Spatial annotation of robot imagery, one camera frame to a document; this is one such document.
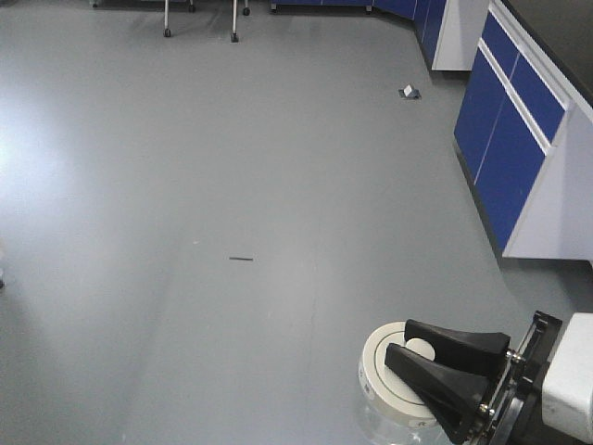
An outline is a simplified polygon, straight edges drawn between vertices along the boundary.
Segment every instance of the blue drawer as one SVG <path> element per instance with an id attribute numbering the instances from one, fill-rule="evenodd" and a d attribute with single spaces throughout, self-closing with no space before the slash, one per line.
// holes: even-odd
<path id="1" fill-rule="evenodd" d="M 501 249 L 509 241 L 543 161 L 536 139 L 506 98 L 475 183 Z"/>
<path id="2" fill-rule="evenodd" d="M 488 13 L 482 38 L 504 73 L 510 78 L 519 50 L 492 14 Z"/>
<path id="3" fill-rule="evenodd" d="M 523 56 L 517 60 L 511 83 L 548 140 L 554 139 L 564 108 Z"/>

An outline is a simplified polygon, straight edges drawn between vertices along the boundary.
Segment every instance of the blue cabinet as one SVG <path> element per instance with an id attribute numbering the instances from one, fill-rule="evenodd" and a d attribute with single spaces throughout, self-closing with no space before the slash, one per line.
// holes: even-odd
<path id="1" fill-rule="evenodd" d="M 426 28 L 426 19 L 428 18 L 428 7 L 430 0 L 417 0 L 416 13 L 414 14 L 414 26 L 416 28 L 416 35 L 421 42 L 424 38 L 424 30 Z"/>
<path id="2" fill-rule="evenodd" d="M 548 85 L 488 14 L 455 138 L 503 255 L 520 237 L 517 223 L 565 115 Z"/>
<path id="3" fill-rule="evenodd" d="M 393 12 L 406 19 L 413 19 L 416 0 L 374 0 L 372 6 L 383 11 Z"/>
<path id="4" fill-rule="evenodd" d="M 475 182 L 502 249 L 511 237 L 543 161 L 539 144 L 506 98 Z"/>
<path id="5" fill-rule="evenodd" d="M 478 50 L 454 132 L 474 181 L 505 96 L 502 83 Z"/>
<path id="6" fill-rule="evenodd" d="M 424 53 L 431 63 L 435 60 L 436 44 L 443 24 L 446 4 L 447 0 L 430 0 L 428 5 L 422 44 Z"/>

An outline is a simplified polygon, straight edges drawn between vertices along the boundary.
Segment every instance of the white robot part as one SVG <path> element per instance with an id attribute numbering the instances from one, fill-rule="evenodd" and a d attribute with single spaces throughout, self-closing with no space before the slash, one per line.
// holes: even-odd
<path id="1" fill-rule="evenodd" d="M 593 313 L 576 313 L 549 366 L 542 389 L 546 425 L 593 443 Z"/>
<path id="2" fill-rule="evenodd" d="M 405 322 L 386 324 L 367 339 L 359 363 L 359 382 L 368 403 L 385 417 L 410 428 L 436 425 L 435 417 L 416 393 L 385 366 L 389 343 L 406 346 L 423 357 L 433 360 L 435 350 L 419 338 L 406 342 Z"/>

